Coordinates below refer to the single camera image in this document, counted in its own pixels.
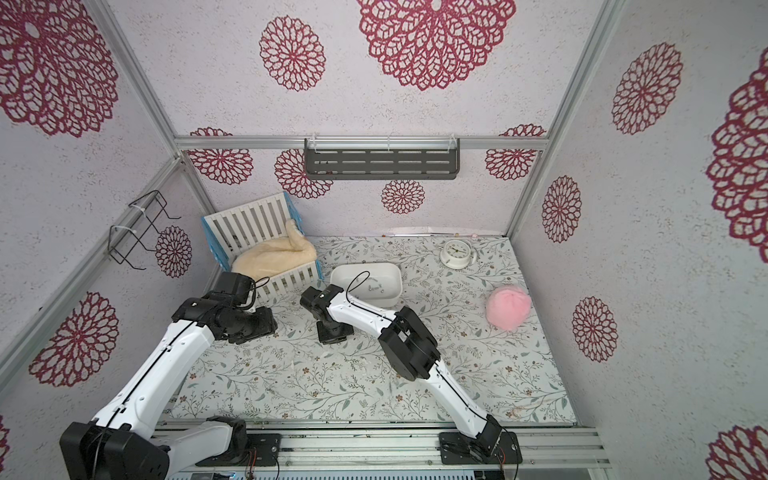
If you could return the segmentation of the white plastic storage box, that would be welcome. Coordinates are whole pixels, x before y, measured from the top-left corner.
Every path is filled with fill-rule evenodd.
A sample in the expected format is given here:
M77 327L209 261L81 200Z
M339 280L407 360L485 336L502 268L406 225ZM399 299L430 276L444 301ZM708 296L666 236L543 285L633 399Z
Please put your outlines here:
M352 296L380 308L394 307L403 293L402 272L388 262L338 266L330 274L330 283L351 288Z

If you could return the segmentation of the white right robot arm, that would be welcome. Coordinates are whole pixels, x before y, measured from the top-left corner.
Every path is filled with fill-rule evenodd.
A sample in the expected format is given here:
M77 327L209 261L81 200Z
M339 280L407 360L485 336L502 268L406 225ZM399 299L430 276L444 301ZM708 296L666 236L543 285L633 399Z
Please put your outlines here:
M334 284L323 290L307 288L300 305L315 318L324 345L345 341L355 331L376 338L395 372L424 385L446 410L470 455L477 460L498 455L502 426L453 377L436 338L414 310L376 307Z

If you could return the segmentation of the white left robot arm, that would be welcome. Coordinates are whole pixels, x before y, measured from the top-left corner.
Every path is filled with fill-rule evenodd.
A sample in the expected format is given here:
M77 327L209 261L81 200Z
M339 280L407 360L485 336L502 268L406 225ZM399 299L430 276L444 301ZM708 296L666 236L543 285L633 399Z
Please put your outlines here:
M239 345L276 331L271 309L255 304L268 281L225 272L206 295L185 300L120 392L89 422L73 422L61 435L69 477L165 479L210 458L230 464L247 459L242 420L215 416L166 440L154 432L165 405L214 342Z

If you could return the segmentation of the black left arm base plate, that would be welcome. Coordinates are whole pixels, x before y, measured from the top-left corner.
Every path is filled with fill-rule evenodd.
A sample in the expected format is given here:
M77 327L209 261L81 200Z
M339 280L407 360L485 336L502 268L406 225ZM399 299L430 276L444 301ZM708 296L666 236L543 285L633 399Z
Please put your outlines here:
M228 449L196 463L197 467L271 467L277 465L282 436L277 433L233 432Z

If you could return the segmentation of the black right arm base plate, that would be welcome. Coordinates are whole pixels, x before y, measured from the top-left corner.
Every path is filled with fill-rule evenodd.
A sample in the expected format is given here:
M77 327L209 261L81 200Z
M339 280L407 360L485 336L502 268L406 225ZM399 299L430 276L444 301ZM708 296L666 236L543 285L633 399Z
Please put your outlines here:
M520 465L523 455L517 436L501 430L497 441L473 439L458 432L438 435L444 465Z

